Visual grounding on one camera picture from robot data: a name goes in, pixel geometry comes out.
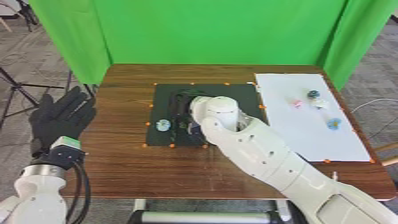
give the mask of green screen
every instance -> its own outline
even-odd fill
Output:
[[[32,0],[78,80],[114,63],[318,65],[338,88],[396,0]]]

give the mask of tripod leg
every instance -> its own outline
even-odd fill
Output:
[[[0,119],[0,131],[2,131],[2,128],[4,128],[4,121],[5,121],[5,118],[7,118],[11,101],[13,101],[13,98],[14,98],[14,91],[16,91],[14,87],[11,87],[9,99],[7,99],[7,102],[5,102],[4,114],[2,114],[2,119]]]
[[[16,88],[18,92],[21,93],[21,95],[27,97],[29,102],[34,104],[34,107],[39,107],[39,101],[36,100],[34,96],[30,95],[30,93],[25,91],[23,88]]]

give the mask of floor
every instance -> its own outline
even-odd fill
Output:
[[[16,80],[29,83],[64,86],[68,66],[59,55],[43,27],[29,33],[23,20],[7,21],[14,29],[9,33],[0,27],[0,66]],[[0,108],[5,105],[7,83],[0,80]],[[41,96],[45,89],[29,88],[34,96]],[[55,98],[62,90],[50,90]],[[350,81],[341,91],[348,107],[354,109],[363,103],[379,98],[398,98],[398,25],[389,21],[379,39],[363,58]],[[11,110],[27,108],[29,102],[20,95],[13,102]],[[364,107],[355,118],[370,137],[373,147],[398,141],[398,104],[379,102]],[[21,168],[29,164],[29,112],[7,119],[0,133],[0,200],[14,194],[13,183]],[[398,151],[380,153],[386,157]],[[387,171],[398,182],[398,166],[389,166]],[[398,200],[387,203],[398,213]],[[265,211],[270,209],[267,201],[204,201],[204,200],[156,200],[149,201],[151,210],[167,211]],[[126,223],[133,207],[132,199],[94,199],[85,223]]]

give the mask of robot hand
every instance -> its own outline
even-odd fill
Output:
[[[50,150],[61,136],[78,139],[82,131],[96,117],[94,98],[76,86],[53,103],[53,97],[45,94],[39,109],[34,111],[29,122],[32,126],[32,156]]]
[[[242,171],[284,194],[311,224],[393,224],[398,217],[366,193],[315,169],[263,121],[228,97],[197,97],[192,117],[206,140]]]
[[[76,171],[78,185],[85,186],[85,205],[73,223],[82,223],[89,211],[89,178],[84,170],[85,153],[80,150],[78,136],[94,119],[94,99],[75,87],[61,100],[43,96],[39,109],[30,116],[32,125],[32,162],[14,183],[18,197],[0,203],[0,222],[7,224],[62,224],[71,218],[76,199],[69,212],[59,190],[66,186],[64,174],[71,167]]]

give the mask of small toy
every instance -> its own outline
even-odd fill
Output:
[[[307,93],[307,98],[309,99],[316,99],[320,97],[320,91],[318,90],[311,90]]]
[[[316,109],[329,109],[329,102],[323,99],[313,99],[311,105],[316,107]]]
[[[339,125],[341,125],[341,119],[339,118],[332,118],[327,122],[327,127],[331,130],[339,130]]]
[[[302,101],[300,100],[295,100],[293,101],[293,107],[299,109],[302,107]]]
[[[171,121],[162,119],[158,122],[156,122],[156,130],[165,132],[169,131],[171,129]]]

